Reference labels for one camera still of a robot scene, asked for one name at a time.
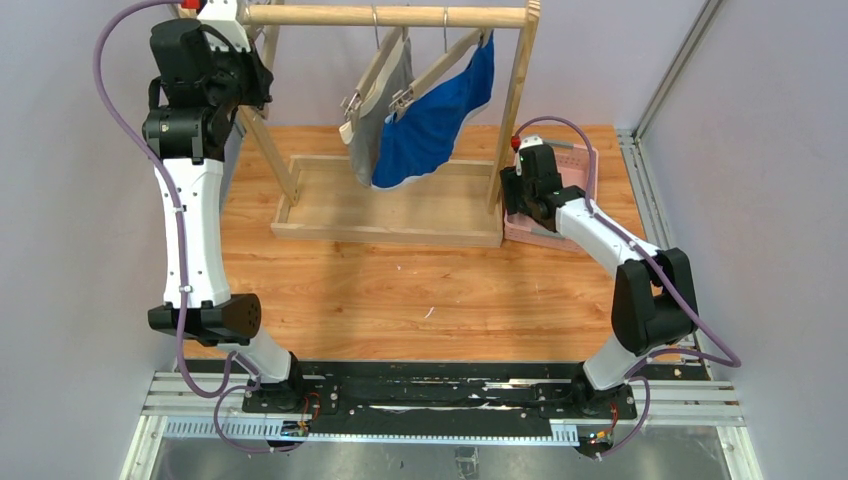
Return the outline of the wooden clip hanger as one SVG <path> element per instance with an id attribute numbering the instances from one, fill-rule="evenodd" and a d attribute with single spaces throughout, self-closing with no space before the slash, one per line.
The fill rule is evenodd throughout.
<path id="1" fill-rule="evenodd" d="M 284 0 L 274 0 L 268 1 L 269 5 L 283 5 L 285 4 Z M 276 59 L 277 47 L 279 42 L 279 34 L 280 34 L 280 26 L 279 25 L 269 25 L 262 28 L 261 33 L 263 34 L 263 42 L 262 48 L 260 51 L 260 58 L 264 64 L 264 66 L 271 72 L 274 70 L 274 62 Z M 270 103 L 266 103 L 265 106 L 259 110 L 259 115 L 263 120 L 268 120 L 270 116 Z"/>

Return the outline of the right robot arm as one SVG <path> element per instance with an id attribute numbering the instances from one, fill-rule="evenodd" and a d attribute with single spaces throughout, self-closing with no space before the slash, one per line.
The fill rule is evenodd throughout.
<path id="1" fill-rule="evenodd" d="M 625 230 L 588 192 L 568 185 L 554 147 L 539 137 L 513 141 L 516 159 L 500 173 L 506 210 L 576 243 L 614 281 L 612 333 L 571 382 L 574 404 L 586 407 L 622 388 L 636 365 L 697 329 L 688 256 L 663 250 Z"/>

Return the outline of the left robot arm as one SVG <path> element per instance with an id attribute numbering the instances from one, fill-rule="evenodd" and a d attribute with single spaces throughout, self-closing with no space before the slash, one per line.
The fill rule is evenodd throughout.
<path id="1" fill-rule="evenodd" d="M 232 293 L 221 247 L 225 144 L 241 107 L 270 102 L 273 75 L 250 39 L 193 18 L 155 25 L 150 48 L 160 74 L 142 133 L 157 159 L 168 275 L 149 326 L 240 362 L 246 411 L 293 412 L 306 401 L 300 363 L 262 328 L 258 296 Z"/>

